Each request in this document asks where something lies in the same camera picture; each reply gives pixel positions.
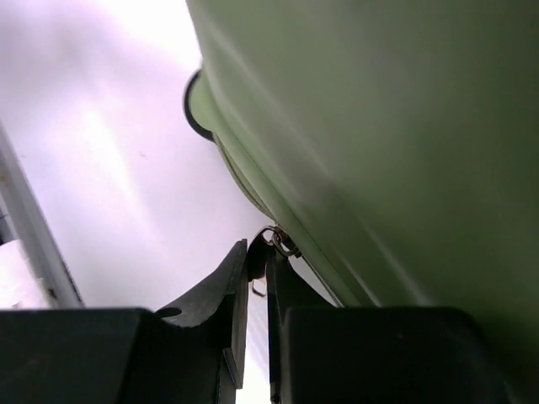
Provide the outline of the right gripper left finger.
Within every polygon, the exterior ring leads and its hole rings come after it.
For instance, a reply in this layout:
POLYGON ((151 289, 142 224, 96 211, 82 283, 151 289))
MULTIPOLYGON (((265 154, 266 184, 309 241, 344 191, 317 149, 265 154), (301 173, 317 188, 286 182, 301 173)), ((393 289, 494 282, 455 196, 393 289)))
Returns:
POLYGON ((236 242, 210 275, 156 311, 183 329, 211 324, 218 351, 238 390, 243 388, 247 339, 247 252, 245 239, 236 242))

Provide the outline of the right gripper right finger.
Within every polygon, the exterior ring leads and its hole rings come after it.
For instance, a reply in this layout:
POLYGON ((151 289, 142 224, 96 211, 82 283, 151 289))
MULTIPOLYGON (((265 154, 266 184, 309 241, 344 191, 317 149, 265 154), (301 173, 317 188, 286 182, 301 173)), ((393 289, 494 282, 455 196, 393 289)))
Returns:
POLYGON ((269 329, 270 399, 281 400, 281 343, 286 311, 301 306, 333 307, 291 266, 289 258, 272 252, 265 264, 269 329))

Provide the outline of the green hard-shell suitcase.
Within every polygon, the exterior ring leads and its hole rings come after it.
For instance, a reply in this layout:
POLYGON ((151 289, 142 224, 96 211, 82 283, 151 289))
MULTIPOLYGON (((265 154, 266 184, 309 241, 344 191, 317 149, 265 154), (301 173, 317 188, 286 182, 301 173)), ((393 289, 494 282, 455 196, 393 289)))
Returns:
POLYGON ((191 1, 208 124, 346 305, 456 306, 538 398, 538 4, 191 1))

